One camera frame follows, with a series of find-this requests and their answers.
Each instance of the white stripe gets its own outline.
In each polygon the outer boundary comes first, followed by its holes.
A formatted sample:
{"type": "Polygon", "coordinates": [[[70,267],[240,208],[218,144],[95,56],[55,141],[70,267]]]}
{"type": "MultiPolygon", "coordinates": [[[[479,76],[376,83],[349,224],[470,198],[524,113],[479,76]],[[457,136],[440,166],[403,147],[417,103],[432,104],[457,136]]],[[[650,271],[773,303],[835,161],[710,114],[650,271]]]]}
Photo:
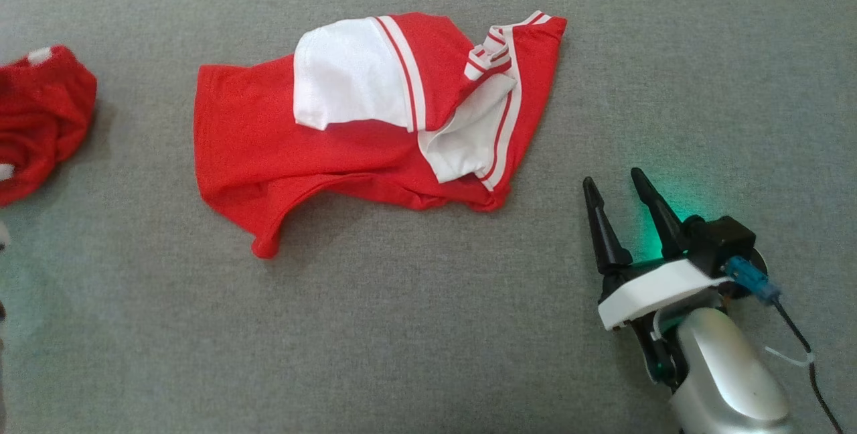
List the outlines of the white stripe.
{"type": "Polygon", "coordinates": [[[530,20],[536,19],[536,17],[538,17],[538,16],[539,16],[539,13],[542,13],[542,11],[541,11],[541,10],[536,10],[536,12],[533,12],[529,17],[527,17],[526,19],[524,19],[524,21],[523,21],[523,22],[518,22],[517,24],[514,24],[514,25],[524,25],[524,24],[526,24],[527,22],[530,22],[530,20]]]}
{"type": "MultiPolygon", "coordinates": [[[[499,31],[497,30],[496,26],[491,27],[491,30],[493,31],[493,33],[497,34],[498,36],[499,36],[499,35],[502,35],[502,34],[500,34],[500,33],[499,33],[499,31]]],[[[499,44],[499,46],[501,46],[501,47],[503,47],[503,46],[505,45],[505,44],[503,44],[501,41],[496,40],[492,35],[490,35],[490,34],[489,34],[489,35],[487,35],[487,37],[485,38],[485,42],[483,42],[483,47],[484,47],[484,48],[485,48],[485,50],[487,50],[488,52],[496,52],[496,50],[498,50],[497,46],[493,46],[493,44],[489,44],[489,42],[487,42],[487,41],[489,41],[489,40],[490,40],[491,42],[495,43],[495,44],[499,44]]]]}
{"type": "Polygon", "coordinates": [[[491,68],[496,68],[497,66],[502,66],[503,64],[506,64],[506,62],[509,62],[509,61],[511,61],[511,58],[509,58],[509,54],[506,54],[505,56],[502,56],[502,58],[498,59],[497,61],[494,61],[493,64],[491,64],[491,68]]]}
{"type": "Polygon", "coordinates": [[[407,38],[404,37],[402,29],[399,28],[395,20],[389,15],[380,16],[381,22],[384,23],[386,29],[390,32],[392,40],[398,46],[398,51],[402,53],[404,67],[408,70],[410,76],[410,87],[414,93],[414,109],[416,110],[416,130],[424,131],[426,129],[426,98],[425,91],[422,89],[422,77],[420,77],[419,67],[416,65],[414,53],[410,49],[407,38]]]}
{"type": "Polygon", "coordinates": [[[473,64],[470,64],[469,62],[465,66],[465,75],[469,80],[477,80],[481,77],[482,74],[482,71],[478,70],[477,68],[474,68],[473,64]]]}
{"type": "Polygon", "coordinates": [[[27,54],[27,61],[30,62],[31,66],[37,66],[50,59],[52,56],[53,52],[51,52],[50,47],[42,47],[41,49],[34,50],[27,54]]]}
{"type": "Polygon", "coordinates": [[[544,23],[545,23],[545,22],[547,22],[548,20],[551,20],[551,16],[550,16],[550,15],[547,15],[547,13],[545,13],[545,15],[543,15],[541,19],[536,20],[535,22],[533,22],[533,25],[544,24],[544,23]]]}
{"type": "Polygon", "coordinates": [[[380,34],[380,37],[384,38],[384,42],[386,44],[388,44],[388,47],[390,49],[390,55],[392,56],[392,58],[395,59],[395,62],[397,65],[396,68],[398,70],[398,75],[402,81],[402,91],[404,91],[403,92],[404,93],[404,116],[405,116],[405,123],[407,124],[406,128],[408,129],[409,133],[413,133],[414,132],[414,115],[413,115],[413,112],[411,111],[411,108],[410,108],[410,89],[408,89],[408,81],[404,77],[404,68],[402,67],[401,61],[398,59],[398,54],[396,53],[396,48],[394,47],[394,43],[392,43],[390,36],[388,36],[388,34],[384,31],[384,28],[382,26],[380,26],[380,24],[377,22],[377,20],[373,19],[372,23],[378,28],[378,34],[380,34]]]}
{"type": "Polygon", "coordinates": [[[490,177],[483,180],[485,187],[492,191],[503,178],[503,174],[505,173],[505,157],[509,153],[509,141],[512,138],[512,132],[515,130],[515,123],[518,122],[518,113],[521,111],[521,73],[520,70],[518,70],[518,53],[515,52],[515,42],[514,37],[512,36],[513,31],[514,28],[505,27],[503,30],[503,38],[505,38],[505,43],[509,46],[509,60],[512,61],[512,67],[509,68],[508,71],[505,71],[505,74],[516,81],[515,87],[511,92],[509,111],[505,114],[505,121],[503,122],[502,130],[499,132],[497,154],[495,159],[493,159],[495,162],[493,172],[490,177]]]}

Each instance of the white patch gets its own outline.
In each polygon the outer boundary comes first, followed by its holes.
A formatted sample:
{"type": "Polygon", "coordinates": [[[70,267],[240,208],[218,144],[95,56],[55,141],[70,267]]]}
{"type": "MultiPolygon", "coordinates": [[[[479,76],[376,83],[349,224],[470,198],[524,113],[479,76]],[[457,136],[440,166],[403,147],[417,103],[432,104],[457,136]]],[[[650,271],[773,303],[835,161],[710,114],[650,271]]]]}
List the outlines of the white patch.
{"type": "MultiPolygon", "coordinates": [[[[494,74],[481,83],[455,110],[439,131],[420,131],[420,152],[435,172],[438,183],[485,171],[495,161],[493,142],[516,81],[494,74]]],[[[493,184],[486,184],[491,189],[493,184]]]]}
{"type": "Polygon", "coordinates": [[[0,163],[0,181],[6,181],[7,179],[12,178],[13,174],[15,174],[14,165],[2,165],[2,163],[0,163]]]}
{"type": "Polygon", "coordinates": [[[295,50],[294,117],[324,130],[376,119],[412,130],[410,93],[377,20],[349,19],[303,34],[295,50]]]}
{"type": "Polygon", "coordinates": [[[544,24],[545,22],[547,22],[548,20],[551,20],[551,16],[547,15],[547,13],[545,13],[545,15],[543,15],[541,19],[533,22],[533,25],[541,25],[541,24],[544,24]]]}
{"type": "Polygon", "coordinates": [[[416,65],[414,52],[410,49],[408,40],[404,37],[404,32],[399,28],[395,20],[389,15],[383,15],[378,18],[386,25],[386,30],[390,32],[392,41],[398,46],[398,51],[402,54],[404,67],[408,70],[410,76],[410,88],[414,93],[414,114],[416,116],[416,130],[425,131],[426,129],[426,97],[425,91],[422,89],[422,76],[420,76],[420,68],[416,65]]]}
{"type": "MultiPolygon", "coordinates": [[[[505,38],[505,43],[509,46],[509,60],[512,61],[512,67],[505,74],[515,80],[515,86],[509,97],[509,110],[506,113],[505,121],[500,125],[497,154],[495,159],[493,159],[495,160],[493,172],[490,177],[483,177],[483,184],[486,187],[490,187],[490,189],[495,188],[505,174],[505,160],[506,155],[509,153],[509,142],[512,140],[515,123],[518,122],[518,113],[521,111],[521,71],[518,70],[518,53],[515,50],[514,28],[510,26],[503,27],[503,38],[505,38]]],[[[490,171],[490,166],[486,169],[487,171],[484,171],[483,174],[487,174],[490,171]]]]}
{"type": "Polygon", "coordinates": [[[470,64],[469,62],[465,66],[465,76],[467,76],[467,79],[469,80],[477,80],[481,77],[482,74],[482,71],[478,70],[477,68],[474,68],[473,64],[470,64]]]}
{"type": "Polygon", "coordinates": [[[53,52],[51,52],[50,47],[42,47],[27,54],[27,61],[30,61],[31,66],[37,66],[52,58],[52,56],[53,52]]]}

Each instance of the white sleeve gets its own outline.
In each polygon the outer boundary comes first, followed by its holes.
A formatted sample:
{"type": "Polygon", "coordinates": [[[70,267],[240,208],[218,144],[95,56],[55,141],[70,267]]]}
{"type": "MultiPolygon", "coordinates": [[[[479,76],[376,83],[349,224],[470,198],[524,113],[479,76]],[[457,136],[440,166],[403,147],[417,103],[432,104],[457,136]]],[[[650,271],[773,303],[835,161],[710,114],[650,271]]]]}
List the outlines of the white sleeve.
{"type": "Polygon", "coordinates": [[[409,88],[379,19],[340,20],[303,34],[295,50],[298,125],[377,119],[413,130],[409,88]]]}
{"type": "Polygon", "coordinates": [[[420,152],[438,182],[490,168],[497,130],[517,82],[505,74],[492,75],[456,108],[446,126],[419,132],[420,152]]]}

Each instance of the black cable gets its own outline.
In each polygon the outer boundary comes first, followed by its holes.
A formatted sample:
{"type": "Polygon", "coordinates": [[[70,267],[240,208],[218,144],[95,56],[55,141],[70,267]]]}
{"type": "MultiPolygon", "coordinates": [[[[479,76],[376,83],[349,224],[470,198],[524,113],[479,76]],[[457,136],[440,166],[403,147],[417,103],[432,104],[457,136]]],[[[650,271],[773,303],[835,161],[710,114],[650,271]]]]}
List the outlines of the black cable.
{"type": "MultiPolygon", "coordinates": [[[[783,320],[786,321],[786,325],[791,328],[792,332],[795,333],[795,337],[801,342],[806,354],[812,354],[812,348],[809,346],[809,342],[806,342],[805,337],[801,333],[801,330],[798,330],[795,322],[792,321],[789,314],[786,313],[786,309],[780,304],[780,300],[773,300],[774,307],[780,312],[780,315],[783,316],[783,320]]],[[[833,429],[836,431],[836,434],[842,434],[842,428],[839,426],[839,421],[833,417],[833,412],[830,412],[830,407],[827,406],[827,403],[824,401],[824,397],[821,396],[821,391],[818,390],[818,383],[815,378],[815,360],[812,360],[809,363],[809,382],[812,385],[812,393],[815,394],[815,398],[818,399],[818,403],[821,404],[821,409],[824,410],[824,413],[827,415],[827,419],[830,420],[830,424],[833,425],[833,429]]]]}

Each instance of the blue connector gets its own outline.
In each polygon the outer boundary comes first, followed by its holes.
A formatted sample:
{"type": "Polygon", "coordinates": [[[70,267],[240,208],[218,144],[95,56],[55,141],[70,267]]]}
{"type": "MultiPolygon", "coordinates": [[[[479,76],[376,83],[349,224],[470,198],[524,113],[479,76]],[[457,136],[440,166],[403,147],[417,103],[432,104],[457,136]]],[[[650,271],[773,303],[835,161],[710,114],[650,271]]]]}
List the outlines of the blue connector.
{"type": "Polygon", "coordinates": [[[723,273],[741,287],[747,288],[763,305],[771,305],[780,298],[780,287],[769,282],[768,275],[742,257],[729,258],[723,273]]]}

